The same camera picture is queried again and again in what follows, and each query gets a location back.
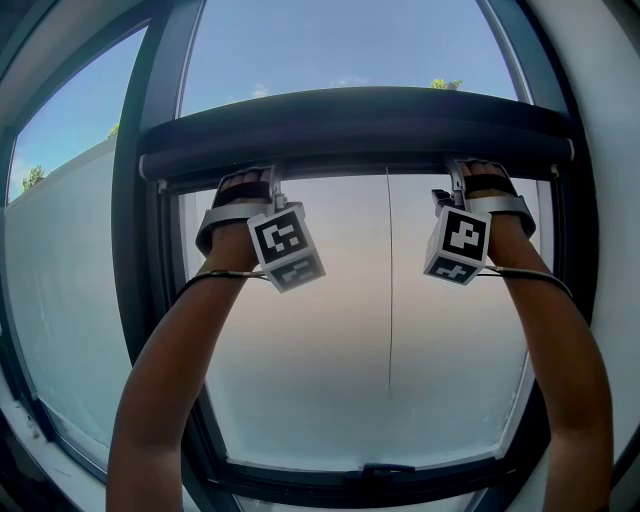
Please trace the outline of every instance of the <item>elastic cord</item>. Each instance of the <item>elastic cord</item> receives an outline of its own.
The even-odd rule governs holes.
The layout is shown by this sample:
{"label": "elastic cord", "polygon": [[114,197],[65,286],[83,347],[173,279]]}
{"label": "elastic cord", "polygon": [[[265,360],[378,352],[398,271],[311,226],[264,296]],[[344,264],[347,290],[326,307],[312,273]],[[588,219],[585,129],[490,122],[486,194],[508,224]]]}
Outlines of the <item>elastic cord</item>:
{"label": "elastic cord", "polygon": [[478,276],[484,277],[506,277],[509,279],[533,279],[536,281],[545,281],[556,285],[562,291],[564,291],[573,300],[573,294],[569,287],[564,284],[560,279],[544,272],[538,272],[536,270],[524,270],[521,268],[507,268],[507,267],[493,267],[487,265],[484,268],[495,272],[495,274],[478,274]]}
{"label": "elastic cord", "polygon": [[202,281],[203,279],[208,279],[210,277],[223,277],[227,279],[262,279],[263,281],[268,281],[265,277],[264,272],[235,272],[233,270],[211,270],[209,272],[205,272],[203,274],[198,274],[195,277],[192,277],[187,281],[187,283],[182,287],[182,289],[178,292],[176,296],[177,300],[186,292],[189,288],[191,288],[198,281]]}

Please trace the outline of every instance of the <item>sky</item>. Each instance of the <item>sky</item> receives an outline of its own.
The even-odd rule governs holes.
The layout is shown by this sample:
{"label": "sky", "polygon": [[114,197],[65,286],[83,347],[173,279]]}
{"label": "sky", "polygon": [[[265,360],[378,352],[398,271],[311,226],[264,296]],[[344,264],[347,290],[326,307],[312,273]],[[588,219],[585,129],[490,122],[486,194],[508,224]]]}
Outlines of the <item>sky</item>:
{"label": "sky", "polygon": [[[20,133],[9,198],[29,169],[45,174],[104,140],[120,119],[144,30],[63,86]],[[187,72],[181,115],[293,91],[425,87],[515,99],[474,0],[210,0]]]}

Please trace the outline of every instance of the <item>window pane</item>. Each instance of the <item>window pane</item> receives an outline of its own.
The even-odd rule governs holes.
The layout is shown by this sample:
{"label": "window pane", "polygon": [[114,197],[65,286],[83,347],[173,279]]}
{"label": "window pane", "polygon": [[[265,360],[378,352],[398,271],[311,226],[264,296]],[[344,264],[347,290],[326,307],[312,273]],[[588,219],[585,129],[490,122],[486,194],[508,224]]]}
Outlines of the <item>window pane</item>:
{"label": "window pane", "polygon": [[[536,183],[515,184],[537,219]],[[304,203],[327,275],[283,295],[250,281],[234,306],[207,376],[229,458],[352,470],[491,456],[517,397],[524,337],[500,279],[465,288],[422,275],[430,191],[449,178],[390,176],[391,222],[384,176],[282,186]],[[213,198],[198,194],[183,198],[190,275]]]}
{"label": "window pane", "polygon": [[[23,192],[23,179],[31,169],[41,167],[46,177],[107,139],[118,126],[144,32],[139,30],[82,69],[20,132],[11,165],[10,201]],[[29,184],[37,181],[33,176]]]}
{"label": "window pane", "polygon": [[13,197],[24,169],[51,172],[5,209],[7,283],[27,369],[61,435],[102,467],[131,370],[111,258],[116,137],[107,135],[142,35],[72,78],[20,134]]}
{"label": "window pane", "polygon": [[182,115],[273,94],[436,79],[516,99],[475,0],[220,0],[202,15]]}
{"label": "window pane", "polygon": [[[418,503],[416,505],[405,505],[403,507],[357,509],[360,512],[462,512],[473,498],[474,493],[454,496],[444,500],[430,501],[427,503]],[[335,509],[325,508],[308,508],[297,507],[295,505],[283,505],[281,503],[268,503],[265,501],[257,501],[243,496],[236,496],[236,501],[240,505],[242,512],[330,512]]]}

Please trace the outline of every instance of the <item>window latch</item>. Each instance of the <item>window latch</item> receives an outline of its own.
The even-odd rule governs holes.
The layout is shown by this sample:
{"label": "window latch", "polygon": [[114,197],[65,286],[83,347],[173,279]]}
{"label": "window latch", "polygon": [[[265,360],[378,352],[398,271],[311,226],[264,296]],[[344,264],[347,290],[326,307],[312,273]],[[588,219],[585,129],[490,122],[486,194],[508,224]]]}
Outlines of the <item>window latch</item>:
{"label": "window latch", "polygon": [[346,483],[356,485],[375,485],[391,482],[393,473],[415,473],[413,466],[401,464],[381,464],[370,462],[364,465],[361,471],[347,471],[344,475]]}

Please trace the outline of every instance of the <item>tree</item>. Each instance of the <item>tree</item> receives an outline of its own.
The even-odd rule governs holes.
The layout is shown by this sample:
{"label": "tree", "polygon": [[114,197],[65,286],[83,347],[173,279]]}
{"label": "tree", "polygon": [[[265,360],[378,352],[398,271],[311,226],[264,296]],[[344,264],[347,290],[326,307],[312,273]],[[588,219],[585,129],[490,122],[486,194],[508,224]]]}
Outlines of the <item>tree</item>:
{"label": "tree", "polygon": [[29,190],[31,187],[40,183],[44,179],[44,169],[41,165],[36,165],[29,170],[29,174],[22,180],[22,191]]}
{"label": "tree", "polygon": [[109,135],[107,138],[110,139],[111,137],[117,137],[119,131],[120,131],[120,121],[118,121],[116,124],[113,125],[113,128],[111,128],[111,130],[109,131]]}
{"label": "tree", "polygon": [[445,82],[442,78],[436,78],[431,82],[431,89],[448,89],[450,91],[457,91],[462,80],[454,80],[453,82]]}

